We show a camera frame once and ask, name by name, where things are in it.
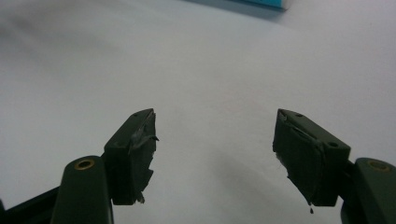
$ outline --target white table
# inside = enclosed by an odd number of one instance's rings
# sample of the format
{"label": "white table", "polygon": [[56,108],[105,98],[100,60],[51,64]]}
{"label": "white table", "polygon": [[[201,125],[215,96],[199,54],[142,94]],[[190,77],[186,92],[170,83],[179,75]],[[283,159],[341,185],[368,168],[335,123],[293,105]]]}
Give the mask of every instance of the white table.
{"label": "white table", "polygon": [[307,115],[350,160],[396,164],[396,2],[2,1],[0,198],[63,168],[153,107],[160,142],[145,204],[115,223],[341,223],[309,213],[272,151],[276,111]]}

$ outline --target white surface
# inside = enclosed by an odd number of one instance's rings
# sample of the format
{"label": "white surface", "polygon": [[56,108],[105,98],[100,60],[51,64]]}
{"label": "white surface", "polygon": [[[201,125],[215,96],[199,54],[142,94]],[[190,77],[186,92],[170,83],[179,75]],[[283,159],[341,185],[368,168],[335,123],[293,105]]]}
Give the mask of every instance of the white surface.
{"label": "white surface", "polygon": [[396,164],[396,2],[2,1],[0,198],[59,185],[153,107],[158,150],[145,204],[116,223],[341,223],[315,208],[272,152],[276,111],[307,115]]}

